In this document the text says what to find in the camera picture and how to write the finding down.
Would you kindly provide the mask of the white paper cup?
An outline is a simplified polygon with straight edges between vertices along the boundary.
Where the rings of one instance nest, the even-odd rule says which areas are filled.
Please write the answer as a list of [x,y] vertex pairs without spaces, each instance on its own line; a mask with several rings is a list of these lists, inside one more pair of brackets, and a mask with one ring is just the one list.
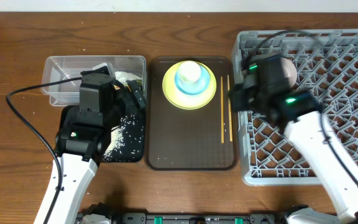
[[177,70],[178,77],[185,83],[194,83],[201,76],[201,67],[194,61],[184,61]]

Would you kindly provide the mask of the white tissue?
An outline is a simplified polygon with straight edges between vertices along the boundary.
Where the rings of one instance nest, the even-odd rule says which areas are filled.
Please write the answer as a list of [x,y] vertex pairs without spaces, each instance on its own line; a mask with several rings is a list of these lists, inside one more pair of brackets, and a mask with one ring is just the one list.
[[129,81],[136,81],[139,85],[142,85],[142,78],[136,74],[123,72],[123,71],[116,71],[114,73],[116,80],[114,81],[115,85],[127,85]]

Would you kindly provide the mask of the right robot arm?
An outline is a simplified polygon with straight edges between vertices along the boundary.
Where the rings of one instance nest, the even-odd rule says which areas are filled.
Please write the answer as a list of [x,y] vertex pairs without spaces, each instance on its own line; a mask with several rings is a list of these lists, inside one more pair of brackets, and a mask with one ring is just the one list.
[[292,90],[286,78],[275,84],[234,85],[232,110],[260,112],[279,127],[312,168],[341,223],[358,223],[358,166],[308,90]]

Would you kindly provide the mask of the rice food waste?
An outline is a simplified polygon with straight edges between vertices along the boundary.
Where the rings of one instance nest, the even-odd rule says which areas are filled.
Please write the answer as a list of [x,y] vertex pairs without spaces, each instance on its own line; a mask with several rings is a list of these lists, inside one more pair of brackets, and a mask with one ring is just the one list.
[[138,162],[144,155],[145,118],[132,113],[121,118],[121,124],[112,128],[111,143],[103,162]]

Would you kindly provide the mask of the blue bowl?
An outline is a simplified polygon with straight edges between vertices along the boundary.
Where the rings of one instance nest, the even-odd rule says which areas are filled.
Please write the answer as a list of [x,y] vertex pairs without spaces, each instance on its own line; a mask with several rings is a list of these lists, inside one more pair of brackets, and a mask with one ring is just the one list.
[[181,81],[178,72],[175,74],[175,85],[184,94],[187,95],[198,95],[205,91],[209,85],[210,77],[207,70],[200,65],[201,74],[197,81],[194,83],[186,83]]

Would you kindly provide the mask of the yellow plate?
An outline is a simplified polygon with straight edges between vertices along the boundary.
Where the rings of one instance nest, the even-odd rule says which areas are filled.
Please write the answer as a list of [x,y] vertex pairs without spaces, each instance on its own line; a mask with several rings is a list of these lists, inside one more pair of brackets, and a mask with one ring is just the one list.
[[178,62],[172,65],[164,74],[162,81],[162,90],[166,99],[174,106],[184,110],[195,110],[207,105],[214,97],[217,89],[217,81],[214,73],[205,64],[196,62],[198,65],[203,66],[209,73],[210,81],[207,89],[198,95],[187,95],[182,93],[175,85],[175,74],[181,63]]

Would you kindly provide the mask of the white bowl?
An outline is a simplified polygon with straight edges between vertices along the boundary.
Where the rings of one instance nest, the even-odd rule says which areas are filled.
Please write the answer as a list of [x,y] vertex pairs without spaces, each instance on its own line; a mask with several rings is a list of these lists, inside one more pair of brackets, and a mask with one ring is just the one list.
[[285,76],[288,78],[288,83],[291,88],[295,86],[296,80],[298,78],[298,73],[293,62],[287,58],[281,58],[282,68]]

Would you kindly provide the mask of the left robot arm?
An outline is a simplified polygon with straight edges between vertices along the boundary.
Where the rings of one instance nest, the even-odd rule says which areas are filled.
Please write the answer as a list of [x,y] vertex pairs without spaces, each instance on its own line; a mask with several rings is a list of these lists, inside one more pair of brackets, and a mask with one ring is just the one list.
[[121,83],[104,73],[83,75],[80,102],[61,114],[55,137],[57,161],[36,223],[74,223],[86,189],[111,143],[113,128],[130,110],[144,109],[139,82]]

